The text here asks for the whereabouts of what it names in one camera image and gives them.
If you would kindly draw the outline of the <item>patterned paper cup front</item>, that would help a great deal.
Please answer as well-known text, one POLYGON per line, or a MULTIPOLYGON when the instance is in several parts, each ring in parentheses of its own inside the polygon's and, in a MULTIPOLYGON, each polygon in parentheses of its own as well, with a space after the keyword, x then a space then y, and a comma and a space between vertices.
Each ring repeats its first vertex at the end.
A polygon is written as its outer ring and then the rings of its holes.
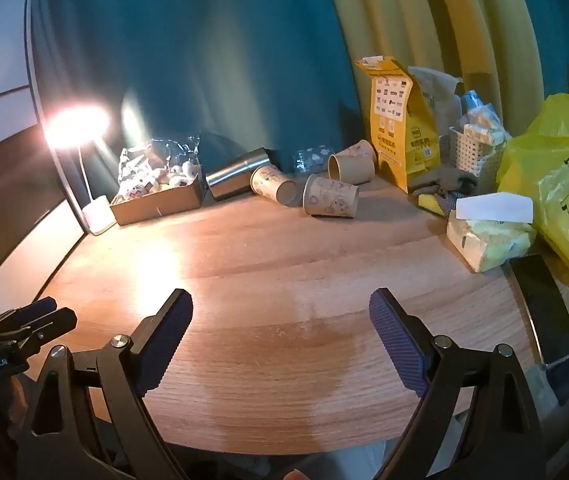
POLYGON ((353 219, 358 200, 357 185, 312 174, 305 183, 301 206, 309 216, 353 219))

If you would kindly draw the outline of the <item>patterned paper cup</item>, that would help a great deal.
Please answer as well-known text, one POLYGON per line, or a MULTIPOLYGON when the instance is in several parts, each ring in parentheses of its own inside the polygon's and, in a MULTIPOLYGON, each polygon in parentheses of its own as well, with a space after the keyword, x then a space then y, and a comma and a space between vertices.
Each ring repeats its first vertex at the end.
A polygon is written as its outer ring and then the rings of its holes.
POLYGON ((301 206, 309 216, 353 219, 358 200, 357 185, 312 174, 305 183, 301 206))
POLYGON ((274 165, 263 165, 251 176, 252 191, 280 205, 289 206, 296 198, 297 184, 274 165))
POLYGON ((373 148, 372 144, 362 139, 359 142, 350 145, 345 150, 340 151, 337 153, 337 156, 358 156, 358 157, 365 157, 371 159, 373 162, 377 160, 377 154, 375 154, 375 149, 373 148))

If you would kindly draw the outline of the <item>patterned paper cup left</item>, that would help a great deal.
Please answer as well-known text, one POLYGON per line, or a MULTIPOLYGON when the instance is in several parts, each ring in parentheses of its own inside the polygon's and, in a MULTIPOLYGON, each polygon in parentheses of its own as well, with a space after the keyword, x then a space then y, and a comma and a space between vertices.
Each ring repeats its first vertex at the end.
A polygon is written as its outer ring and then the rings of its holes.
POLYGON ((263 165, 251 176, 252 191, 280 205, 289 206, 296 198, 297 184, 274 165, 263 165))

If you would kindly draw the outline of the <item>brown paper cup open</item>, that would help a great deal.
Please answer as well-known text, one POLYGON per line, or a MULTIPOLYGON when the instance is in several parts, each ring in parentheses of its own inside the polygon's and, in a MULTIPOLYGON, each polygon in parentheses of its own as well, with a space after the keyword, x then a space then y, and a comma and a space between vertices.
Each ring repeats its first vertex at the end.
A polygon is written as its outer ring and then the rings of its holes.
POLYGON ((333 154, 327 161, 327 174, 332 180, 361 185, 373 179, 375 168, 371 158, 333 154))

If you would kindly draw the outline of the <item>patterned paper cup behind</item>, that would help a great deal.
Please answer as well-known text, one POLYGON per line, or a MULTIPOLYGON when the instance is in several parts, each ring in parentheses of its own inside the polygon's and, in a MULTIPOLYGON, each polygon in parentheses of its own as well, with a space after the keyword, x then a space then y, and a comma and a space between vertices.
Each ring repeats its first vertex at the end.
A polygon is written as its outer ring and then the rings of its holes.
POLYGON ((375 149, 373 148, 372 144, 362 139, 359 142, 350 145, 345 150, 340 151, 337 153, 337 156, 358 156, 358 157, 365 157, 371 159, 373 162, 377 160, 377 154, 375 154, 375 149))

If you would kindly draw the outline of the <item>black smartphone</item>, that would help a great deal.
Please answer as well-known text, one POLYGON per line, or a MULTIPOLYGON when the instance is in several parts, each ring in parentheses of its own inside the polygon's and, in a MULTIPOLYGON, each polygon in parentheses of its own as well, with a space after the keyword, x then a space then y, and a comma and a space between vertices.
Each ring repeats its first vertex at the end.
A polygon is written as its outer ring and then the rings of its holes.
POLYGON ((543 364, 569 357, 569 309, 541 255, 509 261, 543 364))

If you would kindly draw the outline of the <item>white desk lamp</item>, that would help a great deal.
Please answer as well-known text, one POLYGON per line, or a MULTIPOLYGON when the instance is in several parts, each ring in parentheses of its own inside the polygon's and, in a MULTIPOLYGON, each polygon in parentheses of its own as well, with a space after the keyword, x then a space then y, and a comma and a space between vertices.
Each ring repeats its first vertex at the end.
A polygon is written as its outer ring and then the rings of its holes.
POLYGON ((108 133, 111 118, 94 103, 59 108, 44 122, 44 136, 72 213, 85 234, 100 236, 115 226, 110 201, 91 187, 84 151, 108 133))

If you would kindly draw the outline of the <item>cardboard tray box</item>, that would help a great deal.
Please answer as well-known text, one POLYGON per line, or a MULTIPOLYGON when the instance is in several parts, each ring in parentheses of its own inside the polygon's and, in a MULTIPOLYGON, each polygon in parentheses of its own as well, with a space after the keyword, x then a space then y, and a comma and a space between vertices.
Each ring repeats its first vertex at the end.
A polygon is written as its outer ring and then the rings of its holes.
POLYGON ((203 203, 201 178, 196 177, 189 185, 167 188, 164 191, 150 193, 132 200, 114 198, 110 203, 111 211, 120 226, 141 221, 179 214, 198 209, 203 203))

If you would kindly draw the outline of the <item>clear bag of candies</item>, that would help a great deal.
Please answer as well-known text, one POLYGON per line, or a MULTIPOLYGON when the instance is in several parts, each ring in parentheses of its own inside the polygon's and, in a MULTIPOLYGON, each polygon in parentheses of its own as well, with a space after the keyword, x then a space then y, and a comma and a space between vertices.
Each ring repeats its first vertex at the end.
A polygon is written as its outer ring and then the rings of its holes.
POLYGON ((130 202, 196 182, 202 176, 200 143, 199 136, 188 136, 185 141, 152 139, 144 145, 123 148, 115 202, 130 202))

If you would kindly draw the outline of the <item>tissue pack yellow green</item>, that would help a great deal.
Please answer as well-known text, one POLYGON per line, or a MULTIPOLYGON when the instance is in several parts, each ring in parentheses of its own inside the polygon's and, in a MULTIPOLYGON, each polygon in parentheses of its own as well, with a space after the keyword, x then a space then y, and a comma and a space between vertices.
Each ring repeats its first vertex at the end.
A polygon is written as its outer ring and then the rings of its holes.
POLYGON ((483 273, 523 257, 537 232, 534 202, 509 192, 459 198, 447 223, 449 242, 470 269, 483 273))

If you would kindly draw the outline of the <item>stainless steel tumbler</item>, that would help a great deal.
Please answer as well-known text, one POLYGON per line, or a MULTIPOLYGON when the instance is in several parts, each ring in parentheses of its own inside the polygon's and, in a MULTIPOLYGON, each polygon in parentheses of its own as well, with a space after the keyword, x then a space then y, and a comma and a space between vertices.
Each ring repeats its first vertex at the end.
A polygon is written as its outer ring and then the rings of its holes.
POLYGON ((271 159, 266 148, 257 148, 207 174, 207 188, 216 202, 248 192, 251 189, 253 172, 270 164, 271 159))

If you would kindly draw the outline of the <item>yellow sponge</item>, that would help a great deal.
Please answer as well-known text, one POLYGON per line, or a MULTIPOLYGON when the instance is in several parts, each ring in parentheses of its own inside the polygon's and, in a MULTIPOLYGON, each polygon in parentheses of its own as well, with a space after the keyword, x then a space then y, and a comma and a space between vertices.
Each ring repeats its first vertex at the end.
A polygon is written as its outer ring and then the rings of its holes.
POLYGON ((418 196, 418 206, 421 209, 437 214, 437 216, 446 218, 447 214, 441 205, 438 203, 437 195, 434 194, 421 194, 418 196))

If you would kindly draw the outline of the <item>grey cloth rag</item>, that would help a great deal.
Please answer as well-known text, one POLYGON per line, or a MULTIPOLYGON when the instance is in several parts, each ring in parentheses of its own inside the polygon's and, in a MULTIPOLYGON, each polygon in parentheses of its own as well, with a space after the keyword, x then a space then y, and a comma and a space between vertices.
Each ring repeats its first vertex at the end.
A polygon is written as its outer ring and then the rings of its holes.
POLYGON ((476 185, 477 180, 473 174, 449 165, 441 165, 413 179, 408 191, 417 200, 421 194, 437 195, 438 203, 448 217, 459 198, 471 196, 476 192, 476 185))

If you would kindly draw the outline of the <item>yellow plastic shopping bag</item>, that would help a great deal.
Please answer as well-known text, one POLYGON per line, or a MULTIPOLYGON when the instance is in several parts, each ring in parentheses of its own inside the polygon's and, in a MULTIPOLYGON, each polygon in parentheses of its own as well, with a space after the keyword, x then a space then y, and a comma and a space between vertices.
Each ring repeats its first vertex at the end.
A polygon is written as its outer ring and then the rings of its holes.
POLYGON ((569 94, 546 98, 526 131, 508 140, 497 185, 533 201, 534 228, 569 268, 569 94))

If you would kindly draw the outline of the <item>white plastic basket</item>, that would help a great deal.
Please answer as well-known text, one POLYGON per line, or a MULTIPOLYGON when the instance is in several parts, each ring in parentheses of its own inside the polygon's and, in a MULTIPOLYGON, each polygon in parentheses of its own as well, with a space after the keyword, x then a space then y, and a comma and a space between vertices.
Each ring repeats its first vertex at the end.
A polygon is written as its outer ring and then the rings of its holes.
POLYGON ((449 160, 453 166, 476 177, 476 193, 493 193, 497 172, 507 142, 491 146, 466 136, 455 127, 449 128, 449 160))

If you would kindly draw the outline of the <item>crumpled clear plastic wrapper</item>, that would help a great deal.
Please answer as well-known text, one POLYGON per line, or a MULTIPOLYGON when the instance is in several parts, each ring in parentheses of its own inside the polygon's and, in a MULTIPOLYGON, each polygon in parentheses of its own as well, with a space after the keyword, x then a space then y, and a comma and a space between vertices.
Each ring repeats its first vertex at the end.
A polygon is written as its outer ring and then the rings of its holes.
POLYGON ((321 174, 327 171, 327 163, 334 154, 333 148, 325 144, 314 148, 302 148, 293 156, 295 174, 321 174))

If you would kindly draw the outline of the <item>yellow paper bag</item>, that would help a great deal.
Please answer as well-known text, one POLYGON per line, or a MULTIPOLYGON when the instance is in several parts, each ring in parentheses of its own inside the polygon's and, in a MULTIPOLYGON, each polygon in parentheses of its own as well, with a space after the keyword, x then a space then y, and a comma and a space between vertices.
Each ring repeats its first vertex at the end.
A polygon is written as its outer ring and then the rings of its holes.
POLYGON ((422 174, 441 165, 441 149, 431 109, 420 84, 391 56, 356 62, 370 78, 370 141, 377 173, 407 192, 422 174))

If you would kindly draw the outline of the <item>teal curtain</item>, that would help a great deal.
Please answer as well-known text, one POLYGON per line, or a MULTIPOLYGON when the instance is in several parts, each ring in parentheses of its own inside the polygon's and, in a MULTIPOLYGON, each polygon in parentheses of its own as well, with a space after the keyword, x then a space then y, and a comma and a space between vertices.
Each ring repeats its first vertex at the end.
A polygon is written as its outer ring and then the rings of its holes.
POLYGON ((85 164, 114 195, 123 148, 199 136, 214 171, 266 148, 284 170, 302 148, 363 133, 333 0, 30 0, 42 112, 94 103, 111 127, 85 164))

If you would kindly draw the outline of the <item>beige paper bag behind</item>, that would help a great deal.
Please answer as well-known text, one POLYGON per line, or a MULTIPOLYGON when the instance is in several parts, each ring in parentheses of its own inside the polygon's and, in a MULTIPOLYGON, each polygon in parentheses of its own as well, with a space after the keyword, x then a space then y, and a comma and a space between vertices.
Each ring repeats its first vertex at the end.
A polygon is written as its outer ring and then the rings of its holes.
POLYGON ((461 98, 457 94, 463 79, 432 68, 409 66, 409 73, 417 79, 424 99, 435 120, 437 132, 446 136, 462 116, 461 98))

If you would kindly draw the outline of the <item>yellow curtain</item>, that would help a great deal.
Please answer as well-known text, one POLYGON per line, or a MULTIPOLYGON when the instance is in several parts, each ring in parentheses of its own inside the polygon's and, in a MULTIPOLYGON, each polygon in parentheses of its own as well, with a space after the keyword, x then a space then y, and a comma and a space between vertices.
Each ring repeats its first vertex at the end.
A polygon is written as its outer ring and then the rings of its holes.
POLYGON ((348 53, 396 58, 461 78, 509 133, 541 109, 542 66, 525 0, 334 0, 348 53))

